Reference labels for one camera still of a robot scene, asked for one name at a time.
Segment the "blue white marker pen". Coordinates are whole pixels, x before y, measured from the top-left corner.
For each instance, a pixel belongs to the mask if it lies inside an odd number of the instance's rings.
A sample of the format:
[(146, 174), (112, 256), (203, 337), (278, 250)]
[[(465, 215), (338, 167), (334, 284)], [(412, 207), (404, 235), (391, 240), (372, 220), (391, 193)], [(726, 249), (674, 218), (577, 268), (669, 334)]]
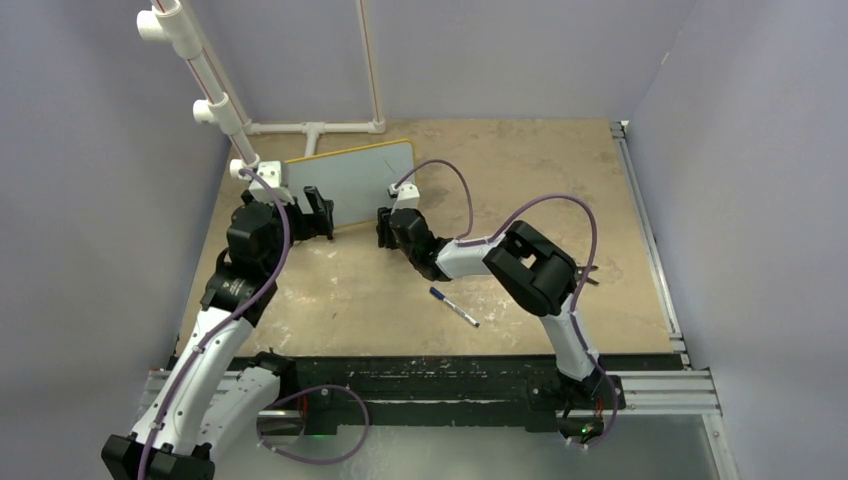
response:
[(442, 293), (440, 290), (438, 290), (435, 287), (430, 287), (429, 293), (434, 298), (436, 298), (437, 300), (442, 302), (444, 305), (446, 305), (448, 308), (450, 308), (454, 313), (456, 313), (458, 316), (460, 316), (463, 320), (465, 320), (467, 323), (469, 323), (472, 327), (474, 327), (474, 328), (480, 327), (480, 323), (476, 319), (474, 319), (470, 314), (468, 314), (465, 310), (463, 310), (461, 307), (459, 307), (455, 302), (453, 302), (448, 297), (446, 297), (445, 294)]

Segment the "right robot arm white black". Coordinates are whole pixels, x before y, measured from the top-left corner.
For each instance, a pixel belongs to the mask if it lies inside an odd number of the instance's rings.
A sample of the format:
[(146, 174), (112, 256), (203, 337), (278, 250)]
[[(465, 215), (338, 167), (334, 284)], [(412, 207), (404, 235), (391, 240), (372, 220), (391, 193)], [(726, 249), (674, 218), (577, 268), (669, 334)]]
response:
[(492, 276), (514, 303), (538, 317), (554, 351), (557, 394), (568, 407), (624, 406), (621, 387), (583, 332), (575, 299), (584, 269), (542, 233), (518, 220), (492, 242), (462, 246), (434, 235), (417, 209), (380, 207), (377, 219), (378, 246), (400, 250), (423, 278)]

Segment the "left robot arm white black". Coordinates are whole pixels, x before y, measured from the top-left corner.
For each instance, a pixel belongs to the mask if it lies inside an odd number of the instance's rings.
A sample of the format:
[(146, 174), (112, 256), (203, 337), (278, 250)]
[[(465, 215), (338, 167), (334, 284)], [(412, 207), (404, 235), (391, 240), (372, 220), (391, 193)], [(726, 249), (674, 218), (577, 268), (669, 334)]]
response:
[(131, 433), (110, 436), (102, 448), (112, 478), (211, 479), (218, 458), (262, 407), (295, 402), (293, 364), (274, 353), (254, 357), (227, 393), (219, 385), (276, 293), (289, 248), (333, 236), (333, 201), (314, 186), (303, 196), (309, 212), (297, 200), (278, 207), (243, 192), (183, 353)]

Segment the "yellow framed whiteboard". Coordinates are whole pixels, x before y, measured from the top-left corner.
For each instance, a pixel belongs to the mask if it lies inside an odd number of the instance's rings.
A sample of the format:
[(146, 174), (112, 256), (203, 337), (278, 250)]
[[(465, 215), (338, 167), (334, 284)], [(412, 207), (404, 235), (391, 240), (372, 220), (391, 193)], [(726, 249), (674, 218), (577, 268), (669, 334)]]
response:
[(414, 162), (415, 148), (409, 139), (292, 159), (286, 162), (289, 190), (302, 211), (310, 214), (303, 188), (317, 187), (323, 198), (334, 202), (336, 227), (373, 221), (378, 208), (393, 203), (388, 186), (411, 170)]

